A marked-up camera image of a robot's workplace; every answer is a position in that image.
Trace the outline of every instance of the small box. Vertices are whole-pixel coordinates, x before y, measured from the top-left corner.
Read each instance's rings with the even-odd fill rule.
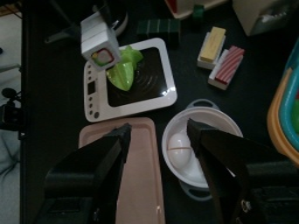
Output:
[[[281,29],[286,26],[299,1],[233,0],[238,20],[249,36]]]
[[[99,71],[109,69],[121,61],[115,31],[109,28],[99,13],[82,21],[81,29],[83,57]]]
[[[222,48],[223,48],[223,45],[225,45],[225,41],[226,41],[226,36],[223,36],[223,39],[222,39],[222,42],[221,42],[221,45],[219,45],[219,50],[218,50],[218,53],[217,53],[217,57],[215,57],[215,60],[213,62],[209,62],[206,60],[202,60],[202,51],[203,51],[203,48],[207,44],[207,41],[209,41],[209,38],[210,38],[210,35],[211,33],[207,32],[206,34],[206,38],[203,40],[203,44],[202,44],[202,47],[201,47],[201,54],[199,54],[199,57],[198,57],[198,67],[203,67],[206,69],[210,69],[213,70],[213,68],[217,66],[218,62],[219,62],[219,58],[221,58],[221,51],[222,51]]]

